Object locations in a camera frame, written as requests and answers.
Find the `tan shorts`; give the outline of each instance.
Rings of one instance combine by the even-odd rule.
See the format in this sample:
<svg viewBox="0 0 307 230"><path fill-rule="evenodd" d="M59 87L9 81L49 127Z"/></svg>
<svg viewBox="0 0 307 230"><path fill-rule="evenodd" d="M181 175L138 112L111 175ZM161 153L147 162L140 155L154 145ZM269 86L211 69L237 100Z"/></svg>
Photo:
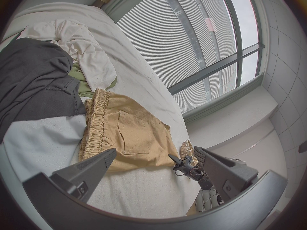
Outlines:
<svg viewBox="0 0 307 230"><path fill-rule="evenodd" d="M97 89L85 107L87 128L80 145L80 161L116 148L117 157L108 169L112 172L173 166L168 154L179 157L170 126L133 99Z"/></svg>

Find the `window pane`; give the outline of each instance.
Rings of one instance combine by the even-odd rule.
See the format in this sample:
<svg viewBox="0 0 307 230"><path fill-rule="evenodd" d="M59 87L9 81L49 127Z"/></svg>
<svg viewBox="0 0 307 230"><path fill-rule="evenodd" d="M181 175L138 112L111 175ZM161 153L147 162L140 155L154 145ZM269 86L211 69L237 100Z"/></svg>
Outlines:
<svg viewBox="0 0 307 230"><path fill-rule="evenodd" d="M186 113L233 90L236 86L236 71L237 63L173 95L180 106L181 113ZM210 91L205 90L208 83L211 87Z"/></svg>
<svg viewBox="0 0 307 230"><path fill-rule="evenodd" d="M236 52L223 0L144 0L117 25L166 87ZM210 84L208 99L217 95Z"/></svg>
<svg viewBox="0 0 307 230"><path fill-rule="evenodd" d="M256 52L243 59L240 85L252 80L255 77L258 63L258 54L259 52Z"/></svg>
<svg viewBox="0 0 307 230"><path fill-rule="evenodd" d="M232 0L235 7L242 36L242 47L258 43L258 29L250 0Z"/></svg>

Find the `sky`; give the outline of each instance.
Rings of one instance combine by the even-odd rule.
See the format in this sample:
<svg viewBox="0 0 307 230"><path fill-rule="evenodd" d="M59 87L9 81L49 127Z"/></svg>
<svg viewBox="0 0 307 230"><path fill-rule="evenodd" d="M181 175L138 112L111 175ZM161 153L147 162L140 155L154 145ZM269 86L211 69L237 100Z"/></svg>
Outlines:
<svg viewBox="0 0 307 230"><path fill-rule="evenodd" d="M242 36L243 49L258 43L258 30L255 14L250 0L232 0L235 7ZM258 53L243 60L241 85L255 77Z"/></svg>

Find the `green fabric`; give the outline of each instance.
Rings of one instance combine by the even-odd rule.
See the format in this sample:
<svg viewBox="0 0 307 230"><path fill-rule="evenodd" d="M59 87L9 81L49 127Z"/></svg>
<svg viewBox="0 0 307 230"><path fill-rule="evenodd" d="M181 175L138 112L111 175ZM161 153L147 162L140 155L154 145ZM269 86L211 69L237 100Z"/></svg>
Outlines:
<svg viewBox="0 0 307 230"><path fill-rule="evenodd" d="M93 97L94 92L92 92L89 85L87 84L85 76L83 75L83 72L79 66L79 63L74 63L72 65L72 69L68 73L68 75L80 80L79 90L78 90L78 94L80 97L89 97L89 98ZM114 79L113 83L111 83L110 86L106 88L106 90L114 87L116 82L117 82L117 77Z"/></svg>

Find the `dark gray garment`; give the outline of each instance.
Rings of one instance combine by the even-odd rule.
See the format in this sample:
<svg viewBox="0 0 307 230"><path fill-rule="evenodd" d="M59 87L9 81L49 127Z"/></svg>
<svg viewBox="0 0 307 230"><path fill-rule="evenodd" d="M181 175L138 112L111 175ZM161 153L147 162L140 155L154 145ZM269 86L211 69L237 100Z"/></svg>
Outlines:
<svg viewBox="0 0 307 230"><path fill-rule="evenodd" d="M72 57L58 45L16 36L0 52L0 143L13 121L85 114Z"/></svg>

